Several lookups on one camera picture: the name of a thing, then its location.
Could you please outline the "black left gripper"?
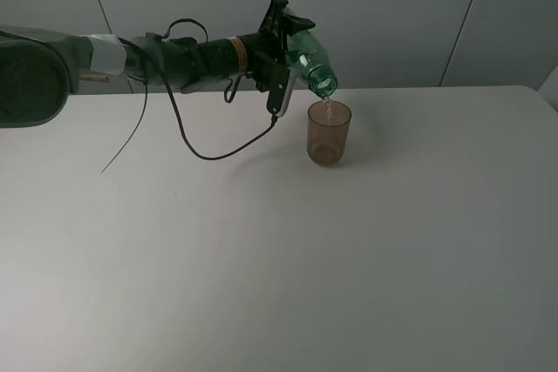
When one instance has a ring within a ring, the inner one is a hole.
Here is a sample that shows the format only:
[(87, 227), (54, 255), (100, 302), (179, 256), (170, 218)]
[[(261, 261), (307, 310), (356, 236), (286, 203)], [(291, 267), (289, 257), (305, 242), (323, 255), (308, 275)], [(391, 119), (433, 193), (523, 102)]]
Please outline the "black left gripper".
[(289, 81), (286, 50), (280, 38), (282, 19), (287, 36), (316, 27), (311, 19), (283, 15), (288, 4), (288, 0), (270, 0), (258, 32), (243, 37), (248, 53), (248, 75), (255, 81), (255, 87), (260, 92), (285, 88)]

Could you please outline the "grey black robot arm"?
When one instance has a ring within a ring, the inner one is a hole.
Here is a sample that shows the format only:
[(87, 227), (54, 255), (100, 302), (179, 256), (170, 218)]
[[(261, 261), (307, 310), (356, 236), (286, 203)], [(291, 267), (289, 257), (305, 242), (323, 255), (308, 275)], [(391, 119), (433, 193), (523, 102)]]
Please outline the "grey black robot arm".
[(83, 80), (111, 77), (146, 86), (168, 85), (183, 94), (234, 76), (254, 79), (269, 94), (271, 111), (285, 100), (288, 38), (315, 27), (271, 0), (257, 32), (197, 42), (147, 33), (131, 41), (113, 34), (72, 35), (52, 30), (1, 29), (1, 126), (31, 127), (55, 118)]

